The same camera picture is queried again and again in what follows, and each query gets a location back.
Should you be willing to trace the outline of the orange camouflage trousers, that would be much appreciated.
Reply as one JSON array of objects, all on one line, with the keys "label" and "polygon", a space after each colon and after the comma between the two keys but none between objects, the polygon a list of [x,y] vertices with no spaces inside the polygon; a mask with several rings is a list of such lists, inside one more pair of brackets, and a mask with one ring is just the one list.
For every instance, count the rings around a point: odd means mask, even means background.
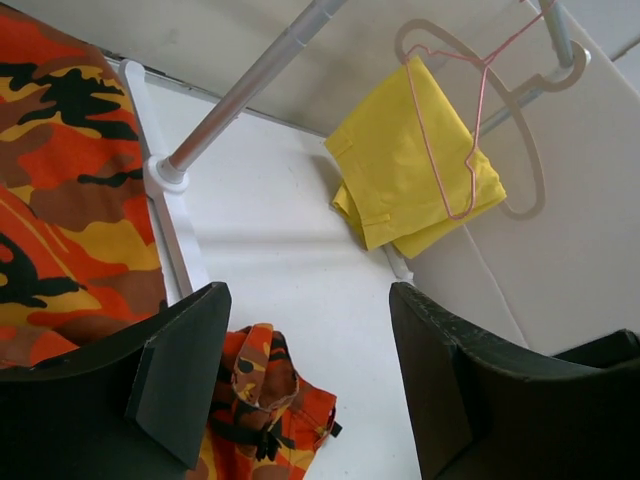
[{"label": "orange camouflage trousers", "polygon": [[[171,307],[130,97],[95,47],[1,10],[1,373]],[[268,323],[225,334],[196,467],[301,479],[339,433],[336,398]]]}]

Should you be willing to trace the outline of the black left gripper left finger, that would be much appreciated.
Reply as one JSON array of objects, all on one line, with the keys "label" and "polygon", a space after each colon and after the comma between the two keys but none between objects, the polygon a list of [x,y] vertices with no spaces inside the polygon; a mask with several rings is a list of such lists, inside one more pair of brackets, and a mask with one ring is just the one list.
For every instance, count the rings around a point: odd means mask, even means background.
[{"label": "black left gripper left finger", "polygon": [[198,462],[228,286],[70,353],[1,373],[5,479],[182,479]]}]

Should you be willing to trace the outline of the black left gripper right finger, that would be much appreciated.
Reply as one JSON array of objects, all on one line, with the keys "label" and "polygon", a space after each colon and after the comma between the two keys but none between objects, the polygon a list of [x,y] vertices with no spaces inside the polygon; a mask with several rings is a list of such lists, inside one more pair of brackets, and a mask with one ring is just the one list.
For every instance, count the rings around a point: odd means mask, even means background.
[{"label": "black left gripper right finger", "polygon": [[407,283],[391,286],[389,306],[423,478],[638,477],[634,332],[547,356]]}]

